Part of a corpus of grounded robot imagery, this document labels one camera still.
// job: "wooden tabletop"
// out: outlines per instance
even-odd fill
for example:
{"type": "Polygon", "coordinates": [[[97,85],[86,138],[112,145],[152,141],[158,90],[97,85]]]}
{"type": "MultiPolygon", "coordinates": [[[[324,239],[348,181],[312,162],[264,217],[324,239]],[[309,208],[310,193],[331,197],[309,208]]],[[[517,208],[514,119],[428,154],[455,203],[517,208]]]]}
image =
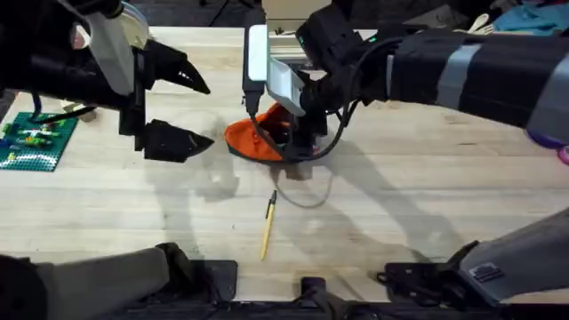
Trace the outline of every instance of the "wooden tabletop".
{"type": "MultiPolygon", "coordinates": [[[[569,167],[554,152],[519,129],[434,106],[360,107],[337,148],[313,163],[271,169],[232,156],[222,137],[246,117],[243,30],[151,31],[188,53],[212,94],[159,82],[148,120],[216,143],[185,164],[144,160],[132,137],[117,134],[118,114],[99,109],[77,126],[55,172],[0,171],[2,253],[61,262],[174,241],[193,259],[236,260],[240,300],[291,299],[302,276],[326,277],[346,299],[384,300],[369,275],[386,262],[443,261],[569,205],[569,167]]],[[[57,100],[44,104],[60,111],[57,100]]],[[[4,122],[30,110],[22,93],[4,122]]]]}

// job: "yellow pencil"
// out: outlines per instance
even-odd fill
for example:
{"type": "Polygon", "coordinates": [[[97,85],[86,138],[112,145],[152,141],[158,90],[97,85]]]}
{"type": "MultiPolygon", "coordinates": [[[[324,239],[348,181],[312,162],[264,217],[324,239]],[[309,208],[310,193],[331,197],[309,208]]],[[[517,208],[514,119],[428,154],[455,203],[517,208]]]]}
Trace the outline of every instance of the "yellow pencil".
{"type": "Polygon", "coordinates": [[[276,204],[276,190],[273,191],[273,196],[268,200],[267,214],[265,219],[267,224],[265,225],[265,236],[263,236],[263,246],[260,248],[260,259],[265,260],[268,249],[268,238],[270,237],[270,228],[273,225],[273,218],[275,216],[275,204],[276,204]]]}

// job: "black mount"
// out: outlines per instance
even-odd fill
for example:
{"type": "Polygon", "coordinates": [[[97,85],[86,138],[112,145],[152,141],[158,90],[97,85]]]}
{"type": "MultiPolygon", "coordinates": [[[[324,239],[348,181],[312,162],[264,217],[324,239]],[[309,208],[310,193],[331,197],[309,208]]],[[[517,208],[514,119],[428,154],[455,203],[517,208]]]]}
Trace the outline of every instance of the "black mount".
{"type": "Polygon", "coordinates": [[[421,307],[445,305],[458,310],[490,305],[459,276],[461,260],[478,245],[463,246],[446,263],[388,263],[377,280],[388,289],[392,302],[414,302],[421,307]]]}
{"type": "Polygon", "coordinates": [[[234,260],[190,260],[175,243],[159,244],[166,254],[170,282],[157,295],[183,294],[211,303],[230,302],[237,288],[237,263],[234,260]]]}

